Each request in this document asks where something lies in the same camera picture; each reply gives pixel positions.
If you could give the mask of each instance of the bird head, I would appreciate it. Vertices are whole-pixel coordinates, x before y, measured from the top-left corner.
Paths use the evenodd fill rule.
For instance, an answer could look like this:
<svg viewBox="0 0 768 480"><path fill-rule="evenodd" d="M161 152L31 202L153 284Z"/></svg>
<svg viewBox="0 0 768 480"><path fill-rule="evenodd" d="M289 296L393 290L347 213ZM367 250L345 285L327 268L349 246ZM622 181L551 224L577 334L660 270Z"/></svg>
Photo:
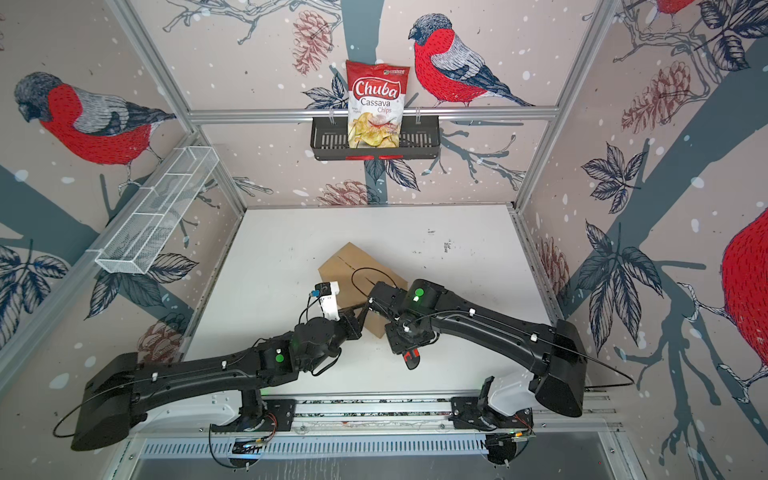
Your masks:
<svg viewBox="0 0 768 480"><path fill-rule="evenodd" d="M48 93L62 83L58 77L44 71L36 71L22 78L14 91L22 117L27 122L35 118L40 121L53 120L48 110Z"/></svg>
<svg viewBox="0 0 768 480"><path fill-rule="evenodd" d="M442 13L422 15L414 22L413 28L411 28L411 32L408 34L408 38L416 40L416 43L423 47L427 40L429 40L429 36L441 28L453 28L448 17Z"/></svg>

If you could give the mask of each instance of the pine cone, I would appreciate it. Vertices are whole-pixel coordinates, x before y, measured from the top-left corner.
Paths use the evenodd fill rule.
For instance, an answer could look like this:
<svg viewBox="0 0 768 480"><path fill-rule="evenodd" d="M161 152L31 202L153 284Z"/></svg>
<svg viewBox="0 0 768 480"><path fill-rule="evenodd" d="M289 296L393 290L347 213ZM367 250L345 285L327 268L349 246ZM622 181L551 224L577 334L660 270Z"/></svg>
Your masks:
<svg viewBox="0 0 768 480"><path fill-rule="evenodd" d="M368 205L378 203L379 198L365 185L355 180L345 180L334 187L327 184L323 196L317 201L324 205Z"/></svg>
<svg viewBox="0 0 768 480"><path fill-rule="evenodd" d="M184 321L184 315L171 313L165 318L149 327L141 336L136 348L141 356L141 362L165 362L174 359L176 351L181 346L180 324Z"/></svg>
<svg viewBox="0 0 768 480"><path fill-rule="evenodd" d="M682 61L673 61L672 65L654 75L650 86L643 89L643 94L632 101L628 111L621 115L621 129L634 126L637 134L650 125L666 124L690 94L690 68Z"/></svg>
<svg viewBox="0 0 768 480"><path fill-rule="evenodd" d="M311 10L299 12L299 19L293 24L293 67L305 75L312 68L317 70L328 58L331 50L331 28L319 13Z"/></svg>
<svg viewBox="0 0 768 480"><path fill-rule="evenodd" d="M549 238L549 242L545 242L543 238L539 240L538 255L554 293L562 301L564 288L571 279L565 255L554 245L554 238L552 237Z"/></svg>

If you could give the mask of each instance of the white tabletop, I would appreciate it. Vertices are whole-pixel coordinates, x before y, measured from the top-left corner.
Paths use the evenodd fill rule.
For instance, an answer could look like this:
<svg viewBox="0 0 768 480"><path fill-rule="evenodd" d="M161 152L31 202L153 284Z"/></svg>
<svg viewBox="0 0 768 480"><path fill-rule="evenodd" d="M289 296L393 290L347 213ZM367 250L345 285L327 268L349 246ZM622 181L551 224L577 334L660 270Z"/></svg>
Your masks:
<svg viewBox="0 0 768 480"><path fill-rule="evenodd" d="M248 210L185 359L225 355L292 330L320 282L317 268L347 242L409 282L430 280L491 310L550 323L504 205ZM321 376L301 373L268 393L453 392L524 371L447 335L420 348L421 363L410 371L386 337L368 330L342 349Z"/></svg>

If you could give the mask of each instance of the robotic arm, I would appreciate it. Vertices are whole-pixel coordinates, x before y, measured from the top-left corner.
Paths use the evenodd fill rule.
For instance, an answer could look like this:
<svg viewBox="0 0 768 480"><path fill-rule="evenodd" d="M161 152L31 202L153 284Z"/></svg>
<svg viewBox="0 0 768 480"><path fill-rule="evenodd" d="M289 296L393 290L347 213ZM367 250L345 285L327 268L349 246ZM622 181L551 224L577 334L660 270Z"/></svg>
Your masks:
<svg viewBox="0 0 768 480"><path fill-rule="evenodd" d="M321 297L331 294L328 283L316 288ZM341 344L362 335L369 311L389 319L387 340L409 369L419 364L418 347L435 342L441 333L492 349L528 369L522 380L519 373L515 379L486 380L477 399L483 422L501 425L537 401L562 415L581 415L587 363L571 324L553 328L505 316L427 280L416 280L408 291L379 282L368 308L355 316L353 310L363 306L340 310L338 320L312 318L292 332L230 355L175 364L139 363L137 353L119 355L85 386L71 447L84 451L111 445L153 408L223 390L240 390L243 407L238 419L218 431L255 429L266 409L259 390L292 382L299 372L313 372L329 357L338 359Z"/></svg>

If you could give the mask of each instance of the gray floor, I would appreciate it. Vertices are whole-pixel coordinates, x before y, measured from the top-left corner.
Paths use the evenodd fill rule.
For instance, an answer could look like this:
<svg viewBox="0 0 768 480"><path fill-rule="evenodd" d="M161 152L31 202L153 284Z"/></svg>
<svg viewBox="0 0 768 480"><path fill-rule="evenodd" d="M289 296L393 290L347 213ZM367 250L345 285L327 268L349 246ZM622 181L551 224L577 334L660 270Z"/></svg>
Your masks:
<svg viewBox="0 0 768 480"><path fill-rule="evenodd" d="M513 478L610 480L597 433L541 433L509 468L483 455L262 460L249 472L231 471L213 459L145 460L132 480L512 480Z"/></svg>

